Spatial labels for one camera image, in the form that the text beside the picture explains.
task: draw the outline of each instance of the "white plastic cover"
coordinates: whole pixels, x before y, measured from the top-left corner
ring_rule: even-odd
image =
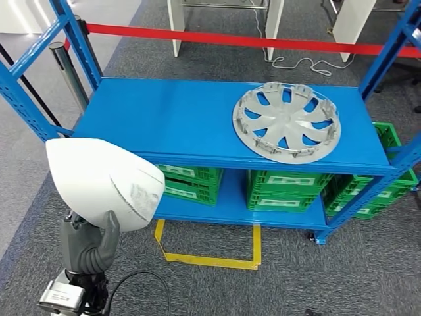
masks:
[[[162,171],[129,151],[94,138],[56,138],[47,155],[60,195],[72,211],[103,227],[113,210],[121,231],[147,226],[164,190]]]

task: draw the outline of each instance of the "stanchion post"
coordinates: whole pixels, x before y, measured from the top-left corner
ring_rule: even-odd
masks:
[[[63,74],[63,78],[66,80],[73,97],[76,100],[77,104],[79,106],[81,111],[84,113],[89,99],[86,95],[85,90],[82,86],[81,79],[78,76],[78,73],[73,67],[72,60],[69,53],[66,50],[64,43],[57,41],[51,43],[48,48],[53,53],[53,56],[56,59],[60,72]]]
[[[82,20],[78,15],[75,15],[75,18],[76,19],[76,22],[79,24],[79,27],[81,28],[84,37],[85,38],[85,41],[86,41],[86,44],[88,45],[88,48],[89,49],[89,51],[92,55],[92,58],[94,59],[94,62],[95,63],[95,65],[97,65],[97,68],[100,72],[100,75],[101,77],[103,77],[104,74],[103,74],[103,71],[100,67],[100,64],[99,64],[98,60],[97,59],[97,56],[94,52],[94,49],[92,48],[92,45],[91,44],[91,42],[89,41],[89,38],[88,37],[89,35],[89,30],[88,29],[88,26],[86,26],[86,22],[85,20]]]

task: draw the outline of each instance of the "blue shelf board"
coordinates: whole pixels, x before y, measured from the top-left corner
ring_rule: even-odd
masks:
[[[332,100],[338,145],[314,163],[270,161],[234,131],[234,106],[258,83],[104,78],[74,137],[100,138],[153,163],[242,169],[385,175],[393,171],[358,88],[312,86]]]
[[[163,196],[155,219],[219,224],[254,224],[282,228],[323,230],[327,228],[320,196],[304,213],[250,211],[246,208],[246,172],[226,169],[217,206]]]

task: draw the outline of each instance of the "yellow floor tape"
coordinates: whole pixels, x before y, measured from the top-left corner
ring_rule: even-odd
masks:
[[[253,260],[237,260],[237,259],[223,259],[212,257],[199,257],[196,255],[183,255],[180,253],[165,252],[161,244],[164,224],[165,220],[158,219],[155,229],[155,239],[162,250],[164,257],[167,261],[179,261],[187,263],[189,265],[207,265],[209,267],[223,267],[232,269],[247,269],[257,270],[259,265],[262,263],[262,235],[260,233],[260,225],[254,224],[253,227]]]

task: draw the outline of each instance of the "green plastic crate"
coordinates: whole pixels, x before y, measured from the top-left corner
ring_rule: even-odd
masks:
[[[216,205],[222,173],[217,185],[206,185],[203,183],[186,181],[174,178],[165,178],[165,194],[176,198],[187,199],[207,205]]]
[[[298,173],[282,171],[247,171],[247,179],[255,190],[261,192],[291,192],[319,194],[332,174]]]
[[[247,209],[253,211],[282,211],[302,213],[312,204],[315,197],[303,196],[252,196],[247,199]]]
[[[398,139],[395,127],[392,123],[373,123],[376,128],[379,138],[384,149],[389,147],[400,147],[401,141]],[[389,159],[392,159],[396,153],[388,153]],[[351,201],[354,196],[364,188],[371,181],[370,176],[356,176],[356,175],[335,175],[321,193],[326,210],[328,215],[335,214],[333,209],[343,207]],[[364,209],[370,208],[373,214],[357,213],[355,217],[360,219],[370,219],[380,210],[391,205],[396,200],[404,196],[417,183],[417,179],[413,169],[410,169],[399,179],[395,180],[392,185],[386,188],[380,194],[373,198],[370,203]]]
[[[326,214],[327,216],[334,216],[346,204],[347,201],[336,201],[327,207]],[[376,205],[372,202],[361,208],[358,212],[355,214],[354,217],[356,219],[372,219],[385,207],[384,205]]]
[[[318,196],[317,194],[300,194],[297,192],[265,192],[254,185],[247,171],[247,208],[253,211],[305,212]]]
[[[217,183],[223,169],[207,167],[180,167],[172,165],[156,165],[170,178],[190,178],[195,180],[211,181]]]
[[[324,194],[322,195],[322,197],[326,205],[329,205],[330,203],[336,200],[351,201],[352,198],[358,194],[367,185],[366,182],[361,183],[358,182],[357,180],[352,180],[344,185],[343,183],[340,183],[340,181],[342,180],[340,178],[339,179],[340,184],[338,184],[338,178],[339,177],[336,176],[334,177],[328,185],[327,185],[327,190],[324,190]],[[378,194],[376,197],[373,198],[372,202],[377,205],[391,205],[397,199],[404,196],[406,192],[407,192],[407,190],[408,189],[407,188],[390,186],[382,191],[380,194]]]

